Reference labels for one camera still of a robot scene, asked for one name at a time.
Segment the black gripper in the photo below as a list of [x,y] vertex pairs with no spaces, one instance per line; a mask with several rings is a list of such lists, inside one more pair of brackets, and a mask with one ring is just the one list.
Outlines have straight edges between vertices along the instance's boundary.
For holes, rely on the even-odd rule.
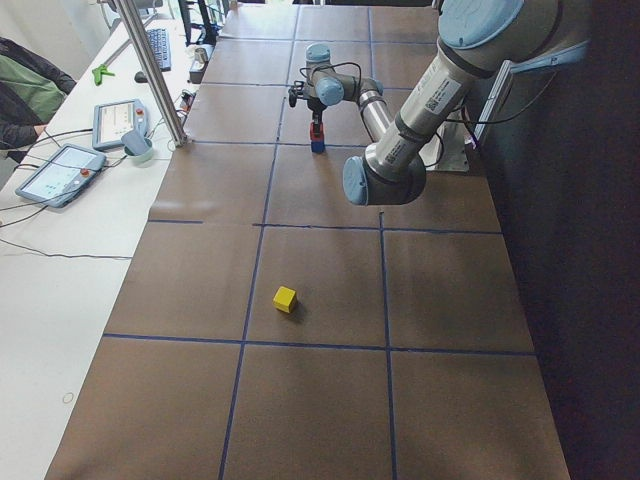
[[322,112],[326,109],[326,106],[322,103],[319,98],[309,97],[307,99],[307,106],[313,112],[312,115],[312,123],[316,125],[322,125]]

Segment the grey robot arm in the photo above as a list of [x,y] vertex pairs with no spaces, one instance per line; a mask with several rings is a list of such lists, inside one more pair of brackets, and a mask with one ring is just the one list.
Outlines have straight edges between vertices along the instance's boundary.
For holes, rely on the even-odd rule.
[[343,167],[345,196],[354,205],[402,205],[424,190],[422,148],[478,79],[510,61],[555,68],[583,58],[589,41],[588,1],[441,1],[437,53],[396,115],[390,115],[379,81],[336,70],[327,45],[306,50],[303,80],[289,89],[289,103],[304,100],[312,112],[313,151],[323,144],[323,111],[355,103],[372,140]]

